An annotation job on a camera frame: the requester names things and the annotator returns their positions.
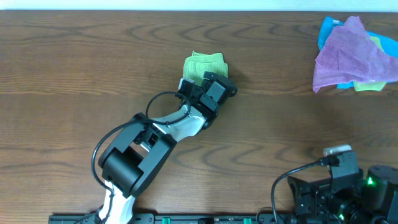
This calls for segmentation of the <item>green microfiber cloth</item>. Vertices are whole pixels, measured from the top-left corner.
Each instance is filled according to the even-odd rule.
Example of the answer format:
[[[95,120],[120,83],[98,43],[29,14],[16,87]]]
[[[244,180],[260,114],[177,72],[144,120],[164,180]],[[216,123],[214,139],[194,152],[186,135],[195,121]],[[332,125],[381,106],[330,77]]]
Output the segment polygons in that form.
[[[196,85],[201,86],[205,72],[213,72],[224,77],[228,76],[228,64],[224,62],[222,53],[202,54],[193,51],[185,59],[183,77],[191,79]]]

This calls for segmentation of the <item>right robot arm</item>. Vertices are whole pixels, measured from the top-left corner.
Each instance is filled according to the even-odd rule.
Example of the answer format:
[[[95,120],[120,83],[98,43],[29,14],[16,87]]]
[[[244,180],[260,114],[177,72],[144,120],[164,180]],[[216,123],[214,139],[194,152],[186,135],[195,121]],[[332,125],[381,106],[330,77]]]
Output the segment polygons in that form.
[[[307,182],[288,177],[294,197],[289,223],[397,223],[397,169],[374,165],[364,175]]]

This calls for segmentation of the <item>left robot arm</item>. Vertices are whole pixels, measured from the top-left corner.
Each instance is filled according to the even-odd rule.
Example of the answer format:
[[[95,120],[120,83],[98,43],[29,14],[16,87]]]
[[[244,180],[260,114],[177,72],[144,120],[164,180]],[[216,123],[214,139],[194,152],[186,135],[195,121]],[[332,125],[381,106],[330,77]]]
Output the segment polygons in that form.
[[[95,223],[129,223],[136,198],[151,184],[177,143],[208,129],[226,100],[238,92],[229,78],[205,72],[201,85],[181,78],[171,95],[178,110],[161,118],[148,112],[107,133],[93,150],[91,171],[106,190]]]

